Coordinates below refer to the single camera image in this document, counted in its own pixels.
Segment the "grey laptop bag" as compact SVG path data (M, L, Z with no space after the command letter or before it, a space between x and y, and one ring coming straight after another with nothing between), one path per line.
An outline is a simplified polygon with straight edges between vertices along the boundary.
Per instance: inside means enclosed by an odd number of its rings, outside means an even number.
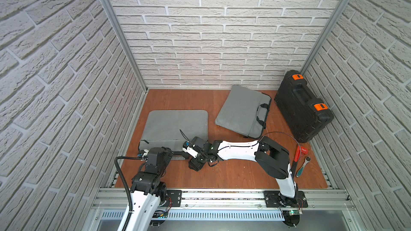
M240 85L232 86L215 124L258 139L266 128L272 98L264 93Z
M139 150L166 147L174 160L188 159L183 144L194 137L208 140L208 112L205 110L154 110L148 115Z

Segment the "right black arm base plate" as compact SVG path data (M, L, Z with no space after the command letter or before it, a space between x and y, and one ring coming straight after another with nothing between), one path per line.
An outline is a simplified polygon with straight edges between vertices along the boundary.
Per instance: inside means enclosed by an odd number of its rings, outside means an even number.
M283 196L279 190L263 192L266 207L307 208L308 203L303 191L298 190L294 198Z

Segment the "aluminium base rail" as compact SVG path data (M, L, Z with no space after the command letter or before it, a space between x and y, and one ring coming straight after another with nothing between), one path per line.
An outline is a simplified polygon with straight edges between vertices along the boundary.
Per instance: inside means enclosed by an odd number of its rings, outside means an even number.
M183 189L180 207L173 210L330 210L352 211L355 206L341 189L302 189L308 207L266 207L263 192L274 189Z

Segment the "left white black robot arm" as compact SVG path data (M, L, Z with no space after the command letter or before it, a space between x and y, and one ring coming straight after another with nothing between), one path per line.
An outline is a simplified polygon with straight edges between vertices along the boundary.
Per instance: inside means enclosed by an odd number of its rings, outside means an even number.
M171 161L173 152L169 148L152 148L138 157L118 156L115 167L124 185L127 208L121 220L119 231L146 231L159 205L166 200L167 187L161 181ZM129 187L118 164L120 159L142 160L138 173Z

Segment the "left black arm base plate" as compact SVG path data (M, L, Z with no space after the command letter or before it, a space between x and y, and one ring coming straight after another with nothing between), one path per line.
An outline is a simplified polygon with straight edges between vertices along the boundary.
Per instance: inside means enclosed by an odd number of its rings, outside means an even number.
M180 207L182 193L182 190L168 189L165 201L160 205L160 207L169 207L170 203L172 203L171 207Z

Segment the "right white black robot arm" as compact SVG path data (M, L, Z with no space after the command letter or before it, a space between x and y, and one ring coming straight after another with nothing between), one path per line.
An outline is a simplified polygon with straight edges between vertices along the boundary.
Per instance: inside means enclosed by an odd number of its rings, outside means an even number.
M251 142L228 142L216 140L213 143L195 137L183 144L183 152L192 156L189 168L200 171L205 163L212 166L224 160L239 159L258 163L279 185L280 205L297 203L298 187L291 170L289 151L270 139L263 137Z

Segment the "black tool case orange latches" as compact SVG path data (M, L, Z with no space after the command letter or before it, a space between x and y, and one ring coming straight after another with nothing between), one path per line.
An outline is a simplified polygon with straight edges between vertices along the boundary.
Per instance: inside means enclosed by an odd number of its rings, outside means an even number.
M275 102L294 138L300 143L312 140L334 119L333 112L307 86L308 82L296 70L286 72Z

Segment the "red black pipe wrench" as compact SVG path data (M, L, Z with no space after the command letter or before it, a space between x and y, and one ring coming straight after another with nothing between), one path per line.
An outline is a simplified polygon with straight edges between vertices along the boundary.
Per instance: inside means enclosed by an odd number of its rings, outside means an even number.
M299 161L300 157L302 155L306 155L306 154L308 154L308 149L307 148L302 147L300 145L297 146L295 156L294 156L294 159L293 159L293 162L292 162L292 165L291 165L291 171L292 171L293 177L295 177L295 172L296 172L296 168L297 168L298 161Z

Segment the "green handled ratchet wrench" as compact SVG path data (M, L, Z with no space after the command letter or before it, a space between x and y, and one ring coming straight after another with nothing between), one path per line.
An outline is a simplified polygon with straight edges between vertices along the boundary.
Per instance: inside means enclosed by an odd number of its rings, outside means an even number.
M297 171L296 177L302 176L306 165L307 165L308 163L310 163L310 161L311 161L311 158L310 158L309 156L307 156L307 157L305 158L305 162L303 163L302 167Z

